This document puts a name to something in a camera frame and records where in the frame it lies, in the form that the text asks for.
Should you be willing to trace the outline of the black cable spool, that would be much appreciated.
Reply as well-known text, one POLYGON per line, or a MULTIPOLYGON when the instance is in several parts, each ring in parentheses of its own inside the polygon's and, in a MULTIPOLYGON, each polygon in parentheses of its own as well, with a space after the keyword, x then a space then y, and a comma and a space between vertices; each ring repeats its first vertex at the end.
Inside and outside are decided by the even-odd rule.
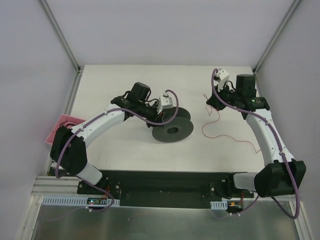
POLYGON ((162 143, 175 143, 189 137, 194 130, 191 114, 183 107, 178 108, 176 117, 168 124, 152 128, 152 136, 162 143))

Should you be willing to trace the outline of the pink plastic box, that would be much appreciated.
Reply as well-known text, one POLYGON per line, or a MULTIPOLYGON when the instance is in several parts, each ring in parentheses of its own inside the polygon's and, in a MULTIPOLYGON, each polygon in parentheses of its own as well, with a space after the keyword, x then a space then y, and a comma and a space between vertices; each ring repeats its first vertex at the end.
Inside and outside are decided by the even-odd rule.
POLYGON ((56 124, 54 125, 53 129, 50 131, 48 137, 45 140, 45 143, 47 144, 52 144, 54 141, 54 137, 56 134, 56 131, 58 130, 59 127, 64 126, 67 128, 71 128, 73 126, 79 125, 81 123, 83 123, 85 120, 82 118, 78 118, 78 117, 73 117, 70 115, 66 115, 66 114, 62 114, 58 121, 56 122, 56 124))

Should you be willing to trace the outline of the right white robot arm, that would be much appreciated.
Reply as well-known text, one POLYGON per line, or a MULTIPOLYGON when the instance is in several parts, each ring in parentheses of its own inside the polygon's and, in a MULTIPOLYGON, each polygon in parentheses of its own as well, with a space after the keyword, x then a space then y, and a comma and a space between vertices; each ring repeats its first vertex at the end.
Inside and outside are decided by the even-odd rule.
POLYGON ((267 100, 257 96, 256 78, 239 74, 236 83, 228 85, 229 73, 214 69, 211 77, 212 95, 207 104, 217 111, 229 107, 241 113, 250 126, 260 147, 264 167, 258 173, 241 172, 225 184, 225 192, 237 197, 243 189, 256 192, 260 197, 297 195, 306 173, 303 161, 295 157, 282 141, 267 100))

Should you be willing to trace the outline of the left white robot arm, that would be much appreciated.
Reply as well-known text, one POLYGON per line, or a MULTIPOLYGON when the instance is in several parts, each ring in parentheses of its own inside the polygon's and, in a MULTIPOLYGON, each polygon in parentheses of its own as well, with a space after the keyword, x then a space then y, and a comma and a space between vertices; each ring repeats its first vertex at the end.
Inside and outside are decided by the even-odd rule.
POLYGON ((71 127, 58 126, 49 156, 56 163, 55 177, 61 178, 59 168, 88 183, 88 188, 99 195, 105 191, 102 172, 88 160, 88 146, 112 127, 132 117, 144 121, 148 127, 162 127, 165 108, 172 108, 171 90, 165 90, 159 98, 150 99, 151 89, 136 82, 130 90, 116 96, 110 104, 92 118, 71 127))

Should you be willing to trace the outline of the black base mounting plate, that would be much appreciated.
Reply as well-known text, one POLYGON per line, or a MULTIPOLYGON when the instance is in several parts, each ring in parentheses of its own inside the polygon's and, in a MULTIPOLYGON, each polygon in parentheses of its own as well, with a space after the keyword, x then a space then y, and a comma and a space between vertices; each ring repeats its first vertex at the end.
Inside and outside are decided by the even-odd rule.
POLYGON ((102 196, 122 207, 208 209, 223 198, 253 198, 252 190, 236 188, 233 172, 169 172, 104 170, 92 187, 84 181, 77 194, 102 196))

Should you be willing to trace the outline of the shiny metal sheet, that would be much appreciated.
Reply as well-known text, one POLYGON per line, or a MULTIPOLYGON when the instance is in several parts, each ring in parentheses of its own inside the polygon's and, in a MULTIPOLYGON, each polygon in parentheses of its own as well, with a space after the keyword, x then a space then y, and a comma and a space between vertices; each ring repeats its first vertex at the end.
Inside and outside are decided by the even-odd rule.
POLYGON ((245 210, 43 205, 32 196, 18 240, 312 240, 305 210, 285 216, 272 200, 244 201, 245 210))

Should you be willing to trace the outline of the right aluminium frame post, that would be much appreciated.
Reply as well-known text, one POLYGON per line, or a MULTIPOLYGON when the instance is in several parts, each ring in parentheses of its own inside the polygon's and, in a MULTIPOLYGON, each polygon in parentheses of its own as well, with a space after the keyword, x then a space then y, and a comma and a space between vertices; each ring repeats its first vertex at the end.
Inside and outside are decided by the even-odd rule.
POLYGON ((261 69, 262 65, 266 61, 267 57, 273 50, 274 46, 276 45, 277 41, 280 39, 281 35, 285 31, 286 27, 288 26, 289 22, 293 18, 294 14, 298 10, 299 6, 301 5, 302 0, 293 0, 289 5, 287 11, 285 12, 284 16, 282 17, 281 21, 279 22, 278 26, 276 27, 274 33, 272 34, 270 40, 268 41, 265 49, 263 50, 261 56, 259 57, 256 65, 253 67, 252 72, 256 75, 259 70, 261 69))

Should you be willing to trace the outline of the aluminium frame post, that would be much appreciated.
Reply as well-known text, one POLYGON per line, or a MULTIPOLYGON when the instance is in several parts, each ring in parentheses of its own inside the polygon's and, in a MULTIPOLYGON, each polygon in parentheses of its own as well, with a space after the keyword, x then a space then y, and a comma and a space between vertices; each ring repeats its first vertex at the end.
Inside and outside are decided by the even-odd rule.
POLYGON ((47 0, 38 0, 37 1, 43 10, 57 40, 59 41, 63 51, 65 52, 68 60, 70 61, 73 69, 75 70, 76 73, 79 73, 81 71, 81 66, 79 65, 78 61, 76 60, 76 57, 67 41, 65 38, 65 35, 48 3, 47 0))
POLYGON ((294 14, 298 10, 299 6, 301 5, 302 0, 293 0, 289 5, 287 11, 285 12, 284 16, 282 17, 281 21, 279 22, 278 26, 276 27, 274 33, 272 34, 270 40, 268 41, 265 49, 263 50, 261 56, 259 57, 256 65, 253 67, 252 72, 256 75, 259 70, 261 69, 262 65, 266 61, 267 57, 273 50, 274 46, 276 45, 277 41, 280 39, 281 35, 285 31, 286 27, 288 26, 289 22, 293 18, 294 14))

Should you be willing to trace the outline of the left aluminium frame post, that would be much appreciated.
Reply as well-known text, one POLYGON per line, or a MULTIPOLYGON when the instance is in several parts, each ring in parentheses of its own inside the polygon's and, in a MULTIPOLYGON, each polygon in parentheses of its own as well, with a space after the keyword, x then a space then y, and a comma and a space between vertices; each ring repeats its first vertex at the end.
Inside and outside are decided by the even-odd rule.
POLYGON ((78 61, 76 60, 76 57, 67 41, 65 38, 65 35, 48 3, 47 0, 38 0, 37 1, 43 10, 57 40, 59 41, 63 51, 65 52, 68 60, 70 61, 73 69, 75 70, 76 73, 79 73, 81 71, 81 66, 79 65, 78 61))

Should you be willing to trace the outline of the front aluminium rail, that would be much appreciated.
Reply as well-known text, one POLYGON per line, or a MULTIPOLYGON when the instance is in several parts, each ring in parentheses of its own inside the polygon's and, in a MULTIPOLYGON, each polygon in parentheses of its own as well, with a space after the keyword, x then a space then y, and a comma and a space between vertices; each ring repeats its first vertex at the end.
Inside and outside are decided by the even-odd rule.
POLYGON ((79 179, 72 176, 56 178, 54 176, 37 176, 31 191, 34 196, 76 195, 79 179))

